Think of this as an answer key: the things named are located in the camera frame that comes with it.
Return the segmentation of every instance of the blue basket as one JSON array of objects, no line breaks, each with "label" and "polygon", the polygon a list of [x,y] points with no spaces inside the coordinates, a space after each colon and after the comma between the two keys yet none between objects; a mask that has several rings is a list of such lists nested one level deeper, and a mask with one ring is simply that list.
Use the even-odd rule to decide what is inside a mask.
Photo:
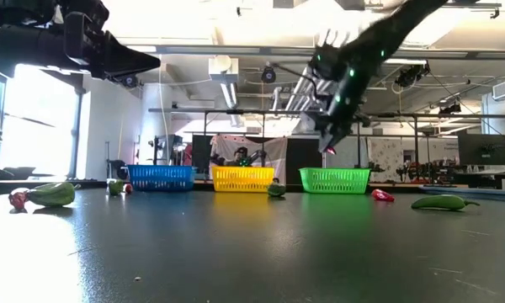
[{"label": "blue basket", "polygon": [[187,191],[193,189],[196,167],[128,165],[131,185],[138,191]]}]

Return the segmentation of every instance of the plastic basket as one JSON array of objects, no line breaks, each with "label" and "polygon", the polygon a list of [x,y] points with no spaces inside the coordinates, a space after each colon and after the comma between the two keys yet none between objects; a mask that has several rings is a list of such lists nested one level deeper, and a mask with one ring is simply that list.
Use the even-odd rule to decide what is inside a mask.
[{"label": "plastic basket", "polygon": [[218,192],[267,193],[275,173],[272,167],[212,167]]},{"label": "plastic basket", "polygon": [[368,168],[302,168],[303,189],[313,194],[364,194]]},{"label": "plastic basket", "polygon": [[187,191],[193,189],[196,167],[128,165],[131,185],[138,191]]}]

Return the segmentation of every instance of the window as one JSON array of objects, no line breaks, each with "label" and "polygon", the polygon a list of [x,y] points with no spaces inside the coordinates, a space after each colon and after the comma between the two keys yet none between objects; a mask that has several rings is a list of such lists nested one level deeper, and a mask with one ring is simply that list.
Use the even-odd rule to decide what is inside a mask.
[{"label": "window", "polygon": [[6,85],[0,167],[71,175],[78,108],[72,86],[33,66],[18,65]]}]

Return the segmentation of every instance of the person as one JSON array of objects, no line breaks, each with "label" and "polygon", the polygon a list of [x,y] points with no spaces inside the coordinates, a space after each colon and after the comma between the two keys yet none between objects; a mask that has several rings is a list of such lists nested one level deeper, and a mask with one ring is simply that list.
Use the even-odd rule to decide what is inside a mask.
[{"label": "person", "polygon": [[218,154],[211,156],[211,161],[219,166],[241,166],[242,160],[247,158],[248,149],[245,146],[240,146],[234,151],[234,159],[226,160]]}]

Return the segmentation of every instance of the ceiling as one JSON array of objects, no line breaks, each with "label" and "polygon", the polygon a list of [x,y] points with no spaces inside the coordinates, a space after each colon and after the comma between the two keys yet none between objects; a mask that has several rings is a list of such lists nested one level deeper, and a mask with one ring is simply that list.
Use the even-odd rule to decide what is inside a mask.
[{"label": "ceiling", "polygon": [[[348,12],[334,0],[309,0],[292,9],[274,9],[274,0],[242,0],[242,16],[236,16],[236,1],[230,0],[137,0],[133,8],[127,2],[104,1],[111,12],[107,28],[127,45],[271,45],[312,46],[327,29],[347,32],[355,37],[371,21],[381,15],[370,12]],[[430,50],[505,51],[505,1],[500,16],[490,19],[491,9],[444,9],[431,15],[412,32],[405,47],[415,46]],[[304,22],[315,14],[325,18]],[[172,82],[199,82],[182,86],[188,100],[210,101],[222,95],[218,82],[210,82],[208,60],[213,56],[159,55],[174,71]],[[270,104],[268,97],[279,84],[292,85],[299,77],[277,71],[274,84],[262,84],[261,71],[268,61],[277,61],[298,73],[303,71],[307,58],[238,56],[239,101],[260,108]],[[391,84],[401,69],[407,66],[384,65],[370,87],[364,110],[369,112],[399,110],[424,111],[437,107],[439,101],[460,93],[465,104],[479,109],[480,95],[489,93],[492,84],[505,81],[505,61],[441,61],[431,60],[432,74],[413,88],[396,94]],[[143,82],[159,82],[160,72],[140,75]]]}]

